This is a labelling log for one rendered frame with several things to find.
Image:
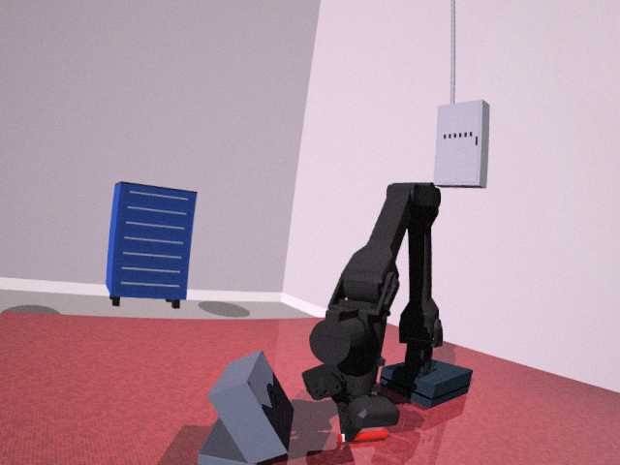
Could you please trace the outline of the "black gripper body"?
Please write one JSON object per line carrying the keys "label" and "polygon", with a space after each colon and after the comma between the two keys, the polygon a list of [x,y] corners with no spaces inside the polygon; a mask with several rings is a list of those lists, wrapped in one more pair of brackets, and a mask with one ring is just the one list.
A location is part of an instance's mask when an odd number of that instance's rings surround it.
{"label": "black gripper body", "polygon": [[358,428],[387,427],[396,425],[400,411],[385,396],[377,397],[372,391],[380,391],[381,386],[377,380],[379,367],[385,366],[385,359],[377,354],[359,354],[346,359],[340,364],[352,367],[355,375],[355,392],[346,393],[346,386],[337,397],[348,396],[348,418]]}

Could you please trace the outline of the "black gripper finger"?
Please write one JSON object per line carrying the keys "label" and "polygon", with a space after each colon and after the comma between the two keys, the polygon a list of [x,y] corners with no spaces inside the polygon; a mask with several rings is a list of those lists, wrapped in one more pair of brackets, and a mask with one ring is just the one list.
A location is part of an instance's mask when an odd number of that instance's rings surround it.
{"label": "black gripper finger", "polygon": [[337,405],[337,407],[340,409],[340,411],[342,411],[341,413],[345,416],[344,437],[345,441],[350,442],[354,439],[358,432],[360,432],[361,428],[355,427],[352,421],[348,418],[349,405]]}
{"label": "black gripper finger", "polygon": [[[352,402],[351,399],[348,398],[348,396],[337,397],[336,395],[332,395],[330,396],[330,398],[332,398],[332,400],[335,401],[336,405],[349,405],[349,402]],[[341,434],[344,434],[345,416],[341,413],[342,411],[340,411],[338,407],[337,407],[337,410],[338,410],[338,415],[339,415],[339,425],[340,425]]]}

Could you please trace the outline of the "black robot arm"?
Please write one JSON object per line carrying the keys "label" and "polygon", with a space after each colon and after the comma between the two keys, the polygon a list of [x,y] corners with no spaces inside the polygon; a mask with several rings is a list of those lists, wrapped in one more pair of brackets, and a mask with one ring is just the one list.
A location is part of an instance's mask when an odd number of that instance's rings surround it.
{"label": "black robot arm", "polygon": [[[323,364],[302,372],[314,400],[355,392],[352,367],[340,362],[359,354],[377,354],[384,346],[390,307],[400,282],[396,267],[408,229],[409,303],[400,314],[399,343],[405,343],[405,365],[397,370],[427,375],[433,347],[443,346],[439,308],[432,292],[431,226],[439,214],[441,191],[433,182],[391,183],[387,198],[368,242],[355,252],[341,277],[309,344]],[[345,300],[347,298],[348,300]],[[433,340],[434,339],[434,340]],[[351,390],[351,392],[350,392]]]}

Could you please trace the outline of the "red peg with white band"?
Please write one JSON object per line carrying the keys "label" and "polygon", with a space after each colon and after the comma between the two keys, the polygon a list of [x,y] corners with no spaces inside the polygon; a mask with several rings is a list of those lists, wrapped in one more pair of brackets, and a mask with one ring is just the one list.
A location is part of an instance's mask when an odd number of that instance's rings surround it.
{"label": "red peg with white band", "polygon": [[[376,431],[376,432],[358,432],[358,434],[354,437],[354,439],[350,442],[358,442],[358,441],[367,441],[367,440],[378,440],[378,439],[386,439],[388,434],[385,430]],[[345,441],[344,434],[338,434],[338,442],[347,442]]]}

